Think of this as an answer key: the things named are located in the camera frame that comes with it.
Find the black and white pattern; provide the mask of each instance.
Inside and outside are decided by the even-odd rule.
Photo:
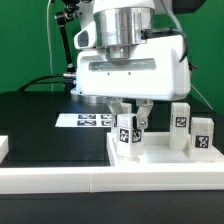
[[[108,128],[112,126],[111,114],[60,114],[56,127],[98,127]]]
[[[90,119],[92,119],[92,120],[94,120],[94,119],[96,119],[96,115],[95,114],[79,114],[78,115],[78,119],[81,119],[81,120],[84,120],[84,119],[90,120]]]
[[[176,127],[186,128],[187,127],[187,118],[186,117],[177,117],[176,118]]]
[[[101,114],[101,119],[102,120],[111,120],[112,115],[111,114]]]
[[[120,129],[120,141],[129,143],[129,130],[126,129]]]
[[[142,131],[141,130],[134,130],[132,136],[132,143],[137,143],[142,141]]]
[[[77,123],[77,126],[86,126],[86,127],[91,127],[91,126],[96,126],[96,121],[85,121],[85,120],[79,120]]]
[[[209,137],[196,135],[195,138],[195,147],[201,149],[208,149],[209,146]]]
[[[101,121],[102,126],[107,126],[107,127],[111,127],[111,121]]]

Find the white platform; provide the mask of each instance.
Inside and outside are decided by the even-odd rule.
[[[165,140],[167,134],[161,135]],[[5,141],[6,138],[0,145],[0,151],[4,151]],[[147,153],[151,155],[154,151],[154,156],[150,159],[143,156],[142,164],[133,166],[2,168],[0,194],[224,190],[224,161],[218,151],[217,158],[220,160],[204,163],[190,161],[185,152],[171,152],[176,156],[178,154],[180,160],[173,159],[166,150],[162,147],[160,150],[151,149]],[[167,155],[166,159],[161,157],[163,153]]]
[[[125,166],[119,162],[116,154],[116,143],[111,133],[108,133],[107,150],[111,166]],[[178,151],[169,148],[169,132],[144,133],[144,155],[139,156],[140,163],[137,167],[150,164],[179,164],[179,163],[223,163],[224,155],[212,146],[209,150],[191,150],[190,135],[186,150]]]

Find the black cable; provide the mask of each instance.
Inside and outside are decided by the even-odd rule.
[[[54,78],[63,78],[63,75],[48,75],[48,76],[42,76],[42,77],[33,79],[30,82],[26,83],[25,85],[21,86],[17,91],[23,92],[27,87],[29,87],[33,83],[46,80],[46,79],[54,79]]]
[[[46,85],[46,84],[64,84],[64,82],[55,81],[55,82],[35,82],[35,83],[30,83],[29,85],[28,84],[26,85],[26,88],[24,87],[23,91],[25,89],[27,89],[29,86],[33,86],[33,85]]]
[[[184,52],[181,56],[179,62],[182,62],[188,55],[188,39],[186,34],[179,30],[179,29],[173,29],[173,28],[161,28],[161,29],[146,29],[142,30],[142,39],[151,39],[151,38],[158,38],[158,37],[166,37],[169,35],[172,35],[174,33],[177,33],[183,37],[184,40]]]
[[[187,35],[183,31],[181,31],[179,29],[172,29],[172,31],[174,33],[180,34],[183,37],[183,40],[184,40],[185,49],[184,49],[184,53],[183,53],[181,59],[179,60],[179,62],[182,62],[188,55],[189,44],[188,44]]]

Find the black surface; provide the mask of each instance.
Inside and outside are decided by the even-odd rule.
[[[175,14],[195,13],[206,0],[173,0],[173,12]]]
[[[224,192],[0,196],[4,224],[223,224]]]
[[[2,167],[105,166],[103,128],[56,128],[60,113],[108,113],[106,105],[74,102],[63,93],[6,93],[0,96],[0,133],[9,136]]]
[[[213,118],[214,145],[224,152],[223,117],[191,97],[185,101],[192,116]],[[2,167],[108,165],[107,129],[54,127],[58,113],[108,113],[106,105],[75,103],[63,93],[35,92],[1,94],[0,103],[0,134],[8,134],[10,143]],[[170,103],[155,102],[148,130],[168,131],[169,117]],[[0,195],[0,223],[223,224],[223,207],[224,191]]]

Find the cable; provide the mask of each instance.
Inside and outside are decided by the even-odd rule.
[[[51,5],[51,0],[49,0],[47,4],[47,40],[48,40],[48,50],[49,50],[49,59],[50,59],[50,71],[52,75],[54,69],[53,69],[53,56],[52,56],[52,45],[51,45],[50,5]]]
[[[37,83],[38,81],[46,80],[46,79],[54,79],[54,78],[63,78],[63,75],[49,75],[49,76],[42,76],[36,79],[31,80],[27,84],[21,86],[17,91],[23,92],[28,86]]]
[[[167,12],[167,14],[170,16],[170,18],[173,20],[173,22],[175,23],[176,27],[178,30],[183,32],[183,28],[179,22],[179,20],[177,19],[177,17],[173,14],[173,12],[171,11],[171,9],[169,7],[167,7],[167,5],[164,3],[163,0],[160,0],[163,8],[165,9],[165,11]]]
[[[45,85],[45,84],[64,84],[64,82],[57,82],[57,81],[56,82],[36,82],[36,83],[30,83],[29,85],[26,86],[26,88],[28,88],[29,86],[32,86],[32,85]]]
[[[211,109],[211,110],[214,110],[213,107],[211,106],[211,104],[205,99],[205,97],[196,89],[196,87],[191,84],[191,87],[195,90],[195,92],[205,101],[205,103],[208,105],[208,107]]]

